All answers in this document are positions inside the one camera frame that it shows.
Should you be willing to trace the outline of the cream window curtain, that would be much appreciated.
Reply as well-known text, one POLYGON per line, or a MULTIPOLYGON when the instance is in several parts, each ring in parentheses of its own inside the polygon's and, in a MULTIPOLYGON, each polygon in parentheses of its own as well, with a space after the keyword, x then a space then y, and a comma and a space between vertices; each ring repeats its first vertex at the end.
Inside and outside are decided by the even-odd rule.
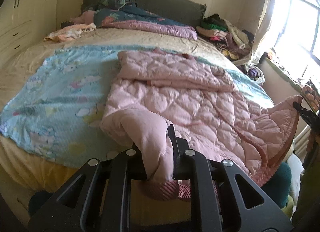
POLYGON ((237 61, 237 66, 249 62, 258 63, 258 48, 271 26, 275 2, 276 0, 244 0, 237 27, 254 34, 254 42, 249 55, 237 61))

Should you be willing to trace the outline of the window with dark frame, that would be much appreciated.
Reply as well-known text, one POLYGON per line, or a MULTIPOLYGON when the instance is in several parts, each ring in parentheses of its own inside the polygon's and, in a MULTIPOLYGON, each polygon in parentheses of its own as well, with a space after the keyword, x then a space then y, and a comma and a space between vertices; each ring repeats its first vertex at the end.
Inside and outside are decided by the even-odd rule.
POLYGON ((319 59, 319 4, 316 0, 276 0, 276 49, 298 48, 319 59))

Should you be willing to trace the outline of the cluttered green windowsill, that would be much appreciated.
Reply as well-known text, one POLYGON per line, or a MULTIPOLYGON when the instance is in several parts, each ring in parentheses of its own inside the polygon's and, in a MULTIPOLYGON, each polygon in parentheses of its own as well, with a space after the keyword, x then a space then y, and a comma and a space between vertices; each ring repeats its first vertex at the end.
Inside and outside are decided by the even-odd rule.
POLYGON ((274 103, 282 101, 291 95, 299 94, 313 112, 319 110, 319 87, 310 78, 295 77, 283 65, 264 53, 260 58, 258 68, 265 78, 263 89, 274 103))

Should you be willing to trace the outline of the dark green headboard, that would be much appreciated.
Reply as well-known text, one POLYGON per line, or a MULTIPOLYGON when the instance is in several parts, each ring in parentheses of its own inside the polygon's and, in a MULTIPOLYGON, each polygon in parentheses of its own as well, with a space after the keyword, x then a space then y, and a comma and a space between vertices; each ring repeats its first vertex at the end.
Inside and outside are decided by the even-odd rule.
MULTIPOLYGON (((100 0, 83 0, 81 11, 92 7, 100 0)), ((137 6, 159 16, 196 27, 206 12, 205 4, 189 0, 136 0, 137 6)))

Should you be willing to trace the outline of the bag with purple clothes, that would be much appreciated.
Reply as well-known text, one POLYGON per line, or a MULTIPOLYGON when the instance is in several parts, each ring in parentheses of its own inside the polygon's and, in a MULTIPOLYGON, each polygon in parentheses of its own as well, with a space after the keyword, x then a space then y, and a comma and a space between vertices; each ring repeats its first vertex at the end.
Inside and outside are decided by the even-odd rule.
POLYGON ((263 71, 254 65, 244 65, 245 73, 249 79, 255 81, 258 85, 263 86, 265 83, 265 77, 263 71))

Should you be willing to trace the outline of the beige bed sheet mattress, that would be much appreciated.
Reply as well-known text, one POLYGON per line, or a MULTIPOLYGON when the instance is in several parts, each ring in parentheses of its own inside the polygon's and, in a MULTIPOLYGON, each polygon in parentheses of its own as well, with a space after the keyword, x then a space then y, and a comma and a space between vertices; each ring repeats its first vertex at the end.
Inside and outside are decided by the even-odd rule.
POLYGON ((127 29, 98 29, 64 42, 40 42, 1 67, 1 166, 33 190, 55 191, 90 158, 104 160, 121 147, 99 125, 117 54, 155 47, 201 57, 223 67, 252 101, 265 92, 213 45, 127 29))

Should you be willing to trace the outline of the pile of mixed clothes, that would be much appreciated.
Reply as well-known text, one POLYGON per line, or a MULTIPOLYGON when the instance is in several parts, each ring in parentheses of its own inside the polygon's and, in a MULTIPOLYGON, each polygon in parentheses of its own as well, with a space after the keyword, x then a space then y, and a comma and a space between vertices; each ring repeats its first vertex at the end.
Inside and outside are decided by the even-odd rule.
POLYGON ((204 18, 196 31, 231 62, 249 56, 255 39, 253 33, 240 30, 219 14, 204 18))

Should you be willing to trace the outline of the peach white small cloth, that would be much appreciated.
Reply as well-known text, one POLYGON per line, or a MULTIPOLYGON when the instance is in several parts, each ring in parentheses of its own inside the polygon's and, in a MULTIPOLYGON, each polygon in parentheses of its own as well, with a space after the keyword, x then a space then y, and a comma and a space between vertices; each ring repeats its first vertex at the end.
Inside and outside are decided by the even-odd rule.
POLYGON ((82 33, 90 33, 96 30, 94 23, 78 24, 64 27, 63 29, 51 32, 48 36, 44 38, 44 41, 53 42, 67 42, 78 39, 81 37, 82 33))

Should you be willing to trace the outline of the purple and teal floral quilt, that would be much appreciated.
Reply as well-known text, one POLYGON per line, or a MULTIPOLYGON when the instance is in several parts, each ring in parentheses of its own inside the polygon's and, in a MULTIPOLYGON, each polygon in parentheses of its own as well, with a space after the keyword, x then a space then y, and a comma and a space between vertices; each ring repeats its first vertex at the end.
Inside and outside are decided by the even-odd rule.
POLYGON ((94 23, 97 28, 141 30, 197 40, 193 27, 139 8, 136 0, 99 0, 86 7, 71 22, 74 25, 94 23))

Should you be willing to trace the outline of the pink quilted padded jacket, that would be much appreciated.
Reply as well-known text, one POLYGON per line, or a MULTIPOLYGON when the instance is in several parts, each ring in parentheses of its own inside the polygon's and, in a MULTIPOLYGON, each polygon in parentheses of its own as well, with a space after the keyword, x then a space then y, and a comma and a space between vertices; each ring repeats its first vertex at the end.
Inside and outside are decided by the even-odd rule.
POLYGON ((247 99, 219 66, 155 49, 118 53, 120 72, 109 92, 101 130, 121 146, 136 145, 151 198, 188 199, 186 178, 174 180, 170 125, 176 136, 206 158, 231 159, 257 185, 264 185, 286 156, 299 115, 299 95, 271 108, 247 99))

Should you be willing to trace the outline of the light blue cartoon sheet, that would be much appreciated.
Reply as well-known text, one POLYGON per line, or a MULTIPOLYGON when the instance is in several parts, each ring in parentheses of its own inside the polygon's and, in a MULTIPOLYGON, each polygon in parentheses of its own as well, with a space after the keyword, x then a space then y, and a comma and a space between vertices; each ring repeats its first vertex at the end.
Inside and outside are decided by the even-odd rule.
POLYGON ((51 162, 79 168, 138 147, 148 177, 171 179, 173 144, 243 172, 264 170, 267 138, 237 120, 268 121, 274 103, 234 66, 140 46, 56 51, 1 112, 1 133, 51 162))

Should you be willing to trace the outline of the cream wardrobe with drawers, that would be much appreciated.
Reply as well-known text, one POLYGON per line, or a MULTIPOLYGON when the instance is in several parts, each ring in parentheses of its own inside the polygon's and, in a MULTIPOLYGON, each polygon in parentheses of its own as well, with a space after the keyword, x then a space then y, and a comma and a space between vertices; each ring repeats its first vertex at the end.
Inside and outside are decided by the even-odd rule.
POLYGON ((4 0, 1 64, 56 30, 57 0, 4 0))

